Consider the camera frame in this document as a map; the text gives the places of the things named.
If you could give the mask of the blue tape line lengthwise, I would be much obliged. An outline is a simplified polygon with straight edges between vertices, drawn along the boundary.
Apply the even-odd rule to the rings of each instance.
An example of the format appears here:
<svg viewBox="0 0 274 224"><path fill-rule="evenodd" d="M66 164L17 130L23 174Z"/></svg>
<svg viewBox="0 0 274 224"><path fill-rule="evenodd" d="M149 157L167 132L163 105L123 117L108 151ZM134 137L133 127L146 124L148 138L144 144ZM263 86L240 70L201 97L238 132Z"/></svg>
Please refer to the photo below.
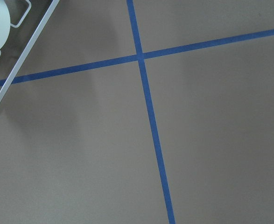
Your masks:
<svg viewBox="0 0 274 224"><path fill-rule="evenodd" d="M134 3L132 0L128 0L126 4L128 8L131 29L133 33L134 46L136 50L142 88L143 88L145 102L146 102L146 108L148 112L148 119L149 119L149 124L150 124L150 129L151 129L151 134L152 134L152 139L153 139L153 144L155 149L155 156L156 156L158 171L159 171L160 180L161 180L161 186L163 191L165 207L167 211L167 217L170 224L175 224L176 220L175 220L175 215L174 215L174 210L173 210L173 205L172 205L172 200L171 200L171 195L169 190L167 173L166 173L164 159L163 159L162 147L161 147L157 123L155 119L154 106L153 106L151 92L150 92L150 86L149 86L148 75L147 75L146 64L145 64L145 57L142 50L141 37L139 33Z"/></svg>

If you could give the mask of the blue tape line crosswise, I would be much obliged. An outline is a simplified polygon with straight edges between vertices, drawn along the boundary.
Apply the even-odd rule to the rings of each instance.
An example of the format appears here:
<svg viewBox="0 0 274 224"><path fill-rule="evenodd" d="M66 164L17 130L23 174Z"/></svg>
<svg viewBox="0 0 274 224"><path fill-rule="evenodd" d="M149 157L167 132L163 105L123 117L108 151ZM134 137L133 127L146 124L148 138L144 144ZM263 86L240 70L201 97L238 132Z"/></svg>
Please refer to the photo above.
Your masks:
<svg viewBox="0 0 274 224"><path fill-rule="evenodd" d="M188 52L188 51L193 51L198 49L210 48L210 47L215 47L215 46L225 45L225 44L230 44L235 42L258 39L258 38L263 38L268 36L274 36L274 29L255 32L255 33L249 33L249 34L243 34L243 35L236 35L231 37L225 37L225 38L220 38L220 39L215 39L210 41L192 43L192 44L187 44L187 45L177 46L177 47L172 47L167 49L154 50L154 51L143 53L143 58L144 59L156 58L156 57L178 54L178 53ZM123 56L119 58L81 64L81 65L75 65L75 66L65 67L65 68L60 68L55 70L43 71L43 72L38 72L34 74L15 77L12 81L12 84L44 79L48 77L55 77L55 76L85 71L85 70L109 67L109 66L118 65L118 64L130 63L130 62L135 62L137 60L138 60L137 55L131 55L131 56Z"/></svg>

